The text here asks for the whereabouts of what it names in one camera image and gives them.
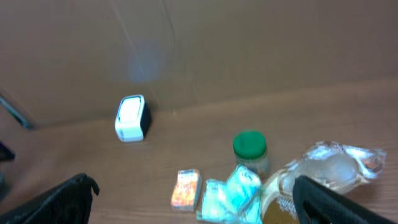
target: transparent plastic wrapper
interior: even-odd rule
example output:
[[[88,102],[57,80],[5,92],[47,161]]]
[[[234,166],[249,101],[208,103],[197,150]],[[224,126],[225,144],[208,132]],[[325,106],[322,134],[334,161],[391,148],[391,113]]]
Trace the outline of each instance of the transparent plastic wrapper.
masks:
[[[194,211],[200,195],[201,175],[199,170],[180,170],[171,198],[174,209]]]
[[[282,211],[294,218],[295,207],[292,190],[300,175],[344,194],[361,184],[376,179],[384,168],[386,153],[381,149],[363,149],[333,141],[317,142],[299,161],[292,161],[285,169],[277,171],[265,183],[262,195],[262,217],[268,206],[276,200]]]
[[[197,219],[217,223],[261,224],[261,181],[238,165],[226,182],[209,179]]]

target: light blue plastic package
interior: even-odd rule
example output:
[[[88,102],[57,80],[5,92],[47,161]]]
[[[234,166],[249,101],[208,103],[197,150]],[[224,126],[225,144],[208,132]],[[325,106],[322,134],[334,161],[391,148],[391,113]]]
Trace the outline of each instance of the light blue plastic package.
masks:
[[[202,210],[197,212],[197,220],[215,223],[262,224],[260,197],[256,196],[240,215],[229,212],[221,203],[225,197],[226,183],[208,179],[203,195]]]
[[[257,174],[245,166],[238,165],[226,181],[224,197],[219,199],[228,211],[240,215],[255,199],[260,186],[261,180]]]

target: table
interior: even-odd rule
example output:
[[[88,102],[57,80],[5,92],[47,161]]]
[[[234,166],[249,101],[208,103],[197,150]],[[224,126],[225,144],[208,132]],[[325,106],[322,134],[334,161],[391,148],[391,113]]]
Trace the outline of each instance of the table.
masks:
[[[1,109],[1,139],[17,158],[0,165],[11,185],[0,213],[85,172],[101,189],[90,223],[196,223],[170,207],[177,171],[225,180],[234,136],[252,128],[267,138],[271,172],[324,139],[385,149],[381,177],[348,197],[398,222],[397,87],[389,77],[155,112],[146,139],[129,144],[117,139],[113,117],[26,131]]]

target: clear plastic jar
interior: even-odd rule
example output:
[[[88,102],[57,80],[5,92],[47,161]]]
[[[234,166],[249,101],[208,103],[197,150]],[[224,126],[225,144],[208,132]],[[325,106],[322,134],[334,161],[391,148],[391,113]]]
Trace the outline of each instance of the clear plastic jar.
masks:
[[[269,173],[265,137],[259,131],[243,131],[235,137],[233,147],[236,162],[255,172],[261,180],[265,180]]]

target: orange and white package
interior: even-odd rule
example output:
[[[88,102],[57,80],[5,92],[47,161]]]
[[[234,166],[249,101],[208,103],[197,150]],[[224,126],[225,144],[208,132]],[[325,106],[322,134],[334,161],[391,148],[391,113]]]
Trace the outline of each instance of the orange and white package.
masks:
[[[175,184],[171,206],[179,210],[194,211],[201,187],[199,170],[180,170]]]

